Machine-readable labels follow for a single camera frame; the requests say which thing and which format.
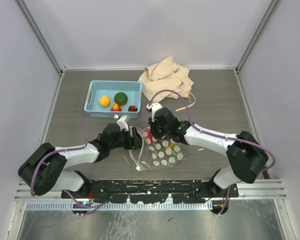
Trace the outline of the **fake dark purple plum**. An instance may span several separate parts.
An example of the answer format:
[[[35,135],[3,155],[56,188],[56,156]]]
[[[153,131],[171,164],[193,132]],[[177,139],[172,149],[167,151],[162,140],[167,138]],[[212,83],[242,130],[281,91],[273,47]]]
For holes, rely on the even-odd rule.
[[[138,111],[138,108],[137,108],[136,106],[134,106],[134,105],[130,105],[130,106],[128,107],[128,111],[129,111],[129,112],[137,112],[137,111]]]

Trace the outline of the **clear zip top bag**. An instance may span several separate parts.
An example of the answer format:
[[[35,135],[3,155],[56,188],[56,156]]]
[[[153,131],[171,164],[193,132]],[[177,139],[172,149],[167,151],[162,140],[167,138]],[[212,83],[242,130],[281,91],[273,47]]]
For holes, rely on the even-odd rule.
[[[176,159],[171,156],[172,150],[168,148],[168,146],[169,144],[177,144],[172,140],[172,138],[164,136],[160,139],[156,139],[153,136],[152,142],[148,144],[143,137],[144,129],[138,128],[137,130],[143,139],[142,147],[141,149],[129,151],[129,158],[135,164],[134,169],[137,172],[172,168],[179,162],[188,159],[186,152],[186,156],[182,159]]]

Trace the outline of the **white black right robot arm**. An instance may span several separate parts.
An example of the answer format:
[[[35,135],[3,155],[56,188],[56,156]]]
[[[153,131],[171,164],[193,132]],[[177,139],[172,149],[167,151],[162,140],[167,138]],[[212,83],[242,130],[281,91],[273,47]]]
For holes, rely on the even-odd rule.
[[[159,103],[148,104],[151,134],[160,139],[169,137],[176,143],[198,146],[227,157],[229,165],[217,170],[208,182],[208,190],[221,197],[227,188],[244,182],[252,184],[265,169],[269,159],[265,149],[247,131],[227,134],[203,128],[192,121],[180,121]]]

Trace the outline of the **fake red pomegranate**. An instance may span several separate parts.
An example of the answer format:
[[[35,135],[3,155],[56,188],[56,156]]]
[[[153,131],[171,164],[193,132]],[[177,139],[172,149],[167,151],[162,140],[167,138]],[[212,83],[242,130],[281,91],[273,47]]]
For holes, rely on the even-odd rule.
[[[144,129],[142,132],[142,136],[144,137],[145,141],[150,144],[153,142],[153,135],[150,133],[149,129]]]

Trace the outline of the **fake yellow lemon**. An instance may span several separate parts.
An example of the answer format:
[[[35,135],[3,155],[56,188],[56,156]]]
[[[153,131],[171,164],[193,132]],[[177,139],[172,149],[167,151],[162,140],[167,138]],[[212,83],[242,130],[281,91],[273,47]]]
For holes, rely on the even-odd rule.
[[[128,96],[124,92],[118,92],[114,96],[114,102],[119,106],[124,106],[128,102]]]

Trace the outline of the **fake red pear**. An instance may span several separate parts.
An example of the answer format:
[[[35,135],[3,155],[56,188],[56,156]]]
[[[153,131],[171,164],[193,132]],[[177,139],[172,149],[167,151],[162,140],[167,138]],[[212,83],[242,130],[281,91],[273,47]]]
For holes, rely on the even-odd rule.
[[[112,112],[121,112],[122,111],[122,108],[119,104],[117,103],[114,103],[111,107],[111,111]]]

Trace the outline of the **fake yellow peach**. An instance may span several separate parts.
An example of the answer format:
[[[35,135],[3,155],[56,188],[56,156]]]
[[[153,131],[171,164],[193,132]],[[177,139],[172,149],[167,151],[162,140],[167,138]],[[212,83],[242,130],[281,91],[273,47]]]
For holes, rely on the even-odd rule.
[[[98,102],[102,108],[107,108],[111,104],[110,98],[106,95],[103,95]]]

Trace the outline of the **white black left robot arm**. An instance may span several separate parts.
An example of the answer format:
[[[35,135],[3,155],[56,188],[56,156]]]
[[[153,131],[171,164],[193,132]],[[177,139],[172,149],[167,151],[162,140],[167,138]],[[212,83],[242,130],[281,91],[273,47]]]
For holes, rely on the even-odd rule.
[[[53,190],[72,192],[78,198],[85,198],[92,189],[90,180],[77,170],[67,172],[67,168],[100,162],[114,149],[138,150],[143,145],[143,136],[136,127],[126,130],[116,123],[109,123],[86,145],[60,148],[49,142],[43,143],[20,166],[17,174],[30,187],[33,196],[43,196]]]

